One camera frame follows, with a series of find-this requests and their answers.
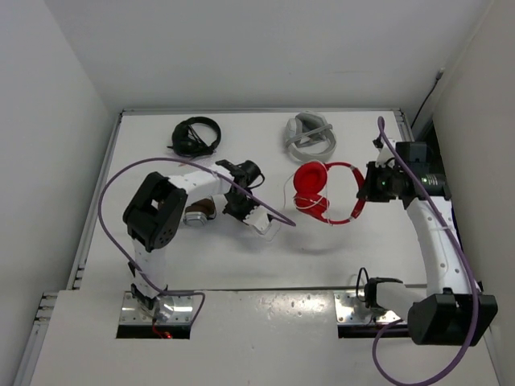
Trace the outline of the red headphones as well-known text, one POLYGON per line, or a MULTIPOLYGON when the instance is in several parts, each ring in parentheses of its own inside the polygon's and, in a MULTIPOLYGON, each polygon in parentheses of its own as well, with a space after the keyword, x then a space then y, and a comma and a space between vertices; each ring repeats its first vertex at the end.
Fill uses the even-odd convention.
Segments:
POLYGON ((293 187, 295 195, 293 203, 295 208, 305 215, 331 226, 349 224, 361 215, 365 201, 358 199, 350 213, 344 220, 332 220, 329 216, 330 201, 328 199, 329 172, 334 167, 344 167, 352 172, 357 188, 363 185, 365 177, 354 165, 347 162, 323 163, 310 161, 303 164, 293 174, 293 187))

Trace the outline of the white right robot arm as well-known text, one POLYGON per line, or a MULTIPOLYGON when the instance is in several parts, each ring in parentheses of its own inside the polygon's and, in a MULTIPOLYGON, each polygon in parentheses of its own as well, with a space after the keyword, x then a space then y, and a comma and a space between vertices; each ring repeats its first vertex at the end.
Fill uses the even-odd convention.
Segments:
POLYGON ((470 337, 475 346, 498 305, 494 296, 481 293, 477 282, 468 279, 461 247, 453 244, 457 232, 445 175, 431 172, 424 142, 399 142, 393 150, 381 139, 374 145, 379 155, 368 162, 357 196, 370 203, 402 201, 421 249, 426 296, 418 296, 397 278, 371 277, 365 285, 366 307, 393 311, 418 345, 461 346, 470 337))

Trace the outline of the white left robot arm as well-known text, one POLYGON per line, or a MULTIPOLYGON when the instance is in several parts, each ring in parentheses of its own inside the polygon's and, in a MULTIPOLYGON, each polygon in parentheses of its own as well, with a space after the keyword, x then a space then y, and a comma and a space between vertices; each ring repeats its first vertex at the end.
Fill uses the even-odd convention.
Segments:
POLYGON ((131 293, 142 306, 153 310, 166 289, 166 247, 181 220, 206 223, 216 212, 206 206, 212 197, 225 197, 224 214, 256 232, 268 232, 266 209, 249 196, 251 184, 260 177, 261 170, 250 160, 237 165, 221 160, 185 175, 152 172, 146 176, 122 217, 134 245, 131 293))

